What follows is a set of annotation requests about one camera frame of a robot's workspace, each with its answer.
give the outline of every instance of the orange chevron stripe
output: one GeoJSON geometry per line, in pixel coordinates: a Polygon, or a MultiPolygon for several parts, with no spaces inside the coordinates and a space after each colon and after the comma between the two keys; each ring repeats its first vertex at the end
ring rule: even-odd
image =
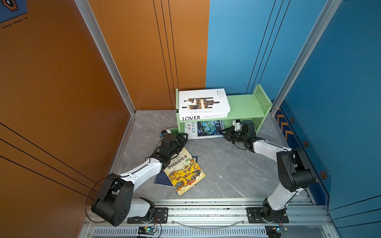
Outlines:
{"type": "Polygon", "coordinates": [[[283,126],[288,126],[288,124],[285,123],[285,122],[282,122],[281,124],[282,124],[282,126],[281,126],[281,130],[282,130],[282,132],[283,132],[283,126]]]}
{"type": "Polygon", "coordinates": [[[280,117],[285,117],[285,116],[280,115],[280,114],[278,115],[278,124],[279,124],[279,118],[280,118],[280,117]]]}
{"type": "Polygon", "coordinates": [[[287,140],[287,135],[288,135],[288,134],[293,135],[294,133],[292,133],[292,131],[287,131],[287,130],[286,130],[286,136],[285,136],[285,137],[286,137],[286,140],[287,140]]]}

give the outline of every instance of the robotic arm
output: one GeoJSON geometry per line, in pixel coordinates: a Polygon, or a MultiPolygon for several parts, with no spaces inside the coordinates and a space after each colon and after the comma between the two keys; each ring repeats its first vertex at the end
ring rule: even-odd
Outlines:
{"type": "MultiPolygon", "coordinates": [[[[250,120],[236,120],[233,126],[221,133],[232,144],[243,142],[253,152],[265,155],[278,164],[279,185],[274,193],[263,201],[259,214],[264,222],[275,222],[286,213],[286,205],[304,188],[315,181],[312,165],[303,149],[291,149],[269,143],[257,137],[255,125],[250,120]]],[[[133,192],[152,176],[163,171],[185,146],[187,134],[173,135],[162,131],[161,145],[147,161],[121,175],[110,174],[105,179],[94,200],[91,211],[113,226],[127,217],[140,217],[149,222],[154,216],[154,203],[145,199],[132,199],[133,192]]]]}
{"type": "Polygon", "coordinates": [[[316,180],[303,149],[278,146],[257,137],[255,125],[250,120],[236,120],[232,127],[222,130],[222,134],[232,144],[243,142],[249,151],[264,155],[278,164],[280,183],[273,194],[263,201],[260,214],[265,222],[280,219],[286,212],[288,202],[316,180]]]}
{"type": "Polygon", "coordinates": [[[149,178],[163,171],[187,141],[187,134],[175,136],[170,131],[162,131],[161,145],[146,162],[119,176],[107,176],[91,206],[91,211],[113,226],[121,224],[126,217],[140,217],[146,222],[151,221],[154,203],[145,198],[132,199],[132,194],[149,178]]]}

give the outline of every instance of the gray marble floor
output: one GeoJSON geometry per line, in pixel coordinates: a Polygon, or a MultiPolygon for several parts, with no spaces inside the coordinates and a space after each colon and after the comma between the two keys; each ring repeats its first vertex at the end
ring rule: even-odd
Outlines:
{"type": "MultiPolygon", "coordinates": [[[[118,165],[118,174],[143,163],[160,141],[159,133],[172,127],[177,127],[173,110],[137,111],[126,150],[118,165]]],[[[271,118],[266,118],[257,135],[274,144],[284,145],[271,118]]],[[[154,184],[154,176],[134,192],[134,198],[265,198],[279,183],[275,161],[240,150],[224,138],[188,140],[185,147],[191,155],[199,157],[199,165],[206,177],[179,196],[174,188],[154,184]]]]}

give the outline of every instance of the dark blue book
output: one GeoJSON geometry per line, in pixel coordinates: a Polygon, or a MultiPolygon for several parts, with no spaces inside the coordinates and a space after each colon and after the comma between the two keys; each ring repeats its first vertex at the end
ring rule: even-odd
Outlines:
{"type": "MultiPolygon", "coordinates": [[[[197,160],[199,157],[198,156],[192,156],[192,157],[193,157],[193,159],[195,159],[195,161],[197,163],[197,160]]],[[[164,171],[162,171],[158,175],[156,175],[154,183],[159,184],[159,185],[163,185],[163,186],[167,186],[167,187],[173,187],[173,184],[169,180],[168,176],[164,173],[164,171]]]]}

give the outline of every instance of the black mounting plate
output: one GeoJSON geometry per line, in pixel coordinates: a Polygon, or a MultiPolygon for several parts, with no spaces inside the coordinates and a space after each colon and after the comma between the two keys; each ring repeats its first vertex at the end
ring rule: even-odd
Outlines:
{"type": "MultiPolygon", "coordinates": [[[[247,212],[247,218],[249,219],[249,223],[266,223],[266,224],[278,224],[278,221],[274,222],[266,222],[262,218],[262,213],[261,213],[262,208],[246,208],[247,212]]],[[[288,220],[287,213],[284,212],[286,216],[281,216],[280,217],[280,222],[281,223],[289,223],[290,221],[288,220]]]]}
{"type": "MultiPolygon", "coordinates": [[[[154,208],[154,217],[157,215],[157,220],[161,224],[167,223],[168,208],[154,208]]],[[[128,224],[154,224],[156,217],[149,223],[143,222],[141,217],[130,217],[127,219],[128,224]]]]}

